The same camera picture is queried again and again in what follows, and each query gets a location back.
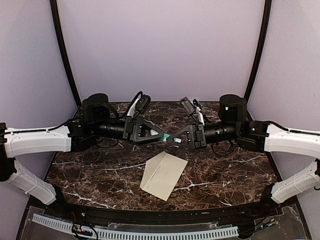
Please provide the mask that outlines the cream paper envelope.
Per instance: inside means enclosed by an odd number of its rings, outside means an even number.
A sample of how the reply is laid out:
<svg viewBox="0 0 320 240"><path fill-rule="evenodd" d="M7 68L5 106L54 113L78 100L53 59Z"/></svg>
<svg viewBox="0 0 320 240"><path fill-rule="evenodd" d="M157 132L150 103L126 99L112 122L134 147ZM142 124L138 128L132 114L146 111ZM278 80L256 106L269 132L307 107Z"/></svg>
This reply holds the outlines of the cream paper envelope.
<svg viewBox="0 0 320 240"><path fill-rule="evenodd" d="M167 201L187 163L186 160L165 151L157 154L146 161L140 188Z"/></svg>

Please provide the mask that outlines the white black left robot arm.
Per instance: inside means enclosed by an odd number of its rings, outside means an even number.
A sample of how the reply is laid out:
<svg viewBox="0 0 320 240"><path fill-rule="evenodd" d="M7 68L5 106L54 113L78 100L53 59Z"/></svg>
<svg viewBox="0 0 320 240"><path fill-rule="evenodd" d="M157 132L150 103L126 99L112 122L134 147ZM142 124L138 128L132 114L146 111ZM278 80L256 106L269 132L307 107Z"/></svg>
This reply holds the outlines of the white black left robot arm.
<svg viewBox="0 0 320 240"><path fill-rule="evenodd" d="M124 115L119 115L104 93L96 93L82 102L82 115L49 128L16 129L0 124L0 180L50 206L60 218L67 218L70 206L58 187L31 173L16 157L45 152L82 152L98 145L99 138L149 143L165 133L141 115L151 101L141 91Z"/></svg>

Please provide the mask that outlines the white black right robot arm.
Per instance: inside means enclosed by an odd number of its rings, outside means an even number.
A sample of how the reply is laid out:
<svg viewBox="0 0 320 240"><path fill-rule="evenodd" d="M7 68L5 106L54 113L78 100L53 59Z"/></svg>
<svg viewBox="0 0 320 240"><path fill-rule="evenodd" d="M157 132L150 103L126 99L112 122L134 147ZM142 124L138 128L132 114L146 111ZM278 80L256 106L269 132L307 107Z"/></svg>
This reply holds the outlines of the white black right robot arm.
<svg viewBox="0 0 320 240"><path fill-rule="evenodd" d="M273 121L247 119L247 100L235 94L219 99L218 123L190 124L166 139L168 144L189 149L234 140L248 151L284 152L313 157L314 161L293 176L264 188L255 213L266 217L275 205L308 189L320 189L320 133L286 128Z"/></svg>

